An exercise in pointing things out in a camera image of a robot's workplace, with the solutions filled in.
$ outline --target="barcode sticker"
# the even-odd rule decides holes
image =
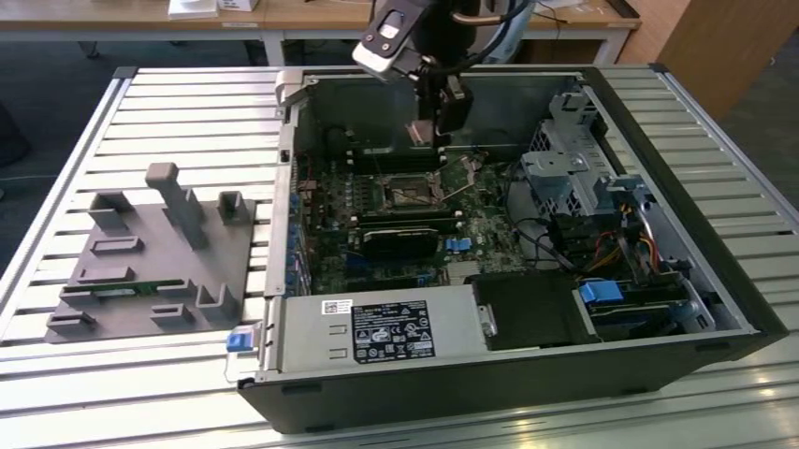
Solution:
[[[333,315],[337,313],[349,313],[352,309],[352,299],[330,299],[321,302],[321,314]]]

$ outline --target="blue latch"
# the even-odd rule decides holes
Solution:
[[[468,251],[472,249],[472,239],[468,237],[465,239],[460,239],[460,242],[457,243],[457,249],[461,251]]]
[[[580,285],[577,290],[585,304],[624,300],[621,290],[614,281],[589,281]]]
[[[226,351],[229,353],[252,351],[252,332],[229,334],[226,336]]]

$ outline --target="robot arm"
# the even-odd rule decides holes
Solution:
[[[352,53],[354,61],[380,80],[413,82],[417,117],[408,125],[417,145],[449,143],[472,107],[472,93],[460,73],[480,63],[505,40],[510,20],[532,0],[509,0],[508,12],[476,16],[478,0],[388,0],[368,24]],[[490,44],[466,55],[478,26],[500,25]]]

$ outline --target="desk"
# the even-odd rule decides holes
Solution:
[[[2,0],[0,40],[261,40],[266,3],[252,12],[170,21],[167,0]]]
[[[286,39],[358,39],[365,29],[366,0],[268,0],[262,17],[262,43],[272,65],[284,65],[282,41]],[[588,0],[578,7],[564,7],[556,17],[568,23],[533,16],[524,39],[600,40],[594,64],[612,64],[638,19],[622,18],[605,0]]]
[[[286,39],[357,39],[369,13],[365,0],[261,0],[252,12],[219,11],[210,19],[170,21],[166,4],[166,0],[2,0],[0,40],[252,39],[262,41],[269,64],[285,65]],[[614,61],[640,24],[638,19],[620,17],[605,0],[560,8],[556,16],[568,22],[558,33],[553,21],[534,16],[524,39],[601,40],[597,64]]]

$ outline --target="table leg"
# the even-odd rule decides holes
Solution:
[[[618,57],[624,42],[626,42],[626,36],[629,35],[629,29],[613,30],[605,40],[601,41],[601,46],[596,52],[594,64],[596,65],[610,65],[614,64],[614,60]]]
[[[269,66],[284,66],[285,55],[282,54],[282,30],[261,31],[262,49]]]
[[[79,50],[83,52],[83,55],[87,59],[95,59],[99,57],[99,52],[97,51],[97,41],[78,41],[77,46]]]

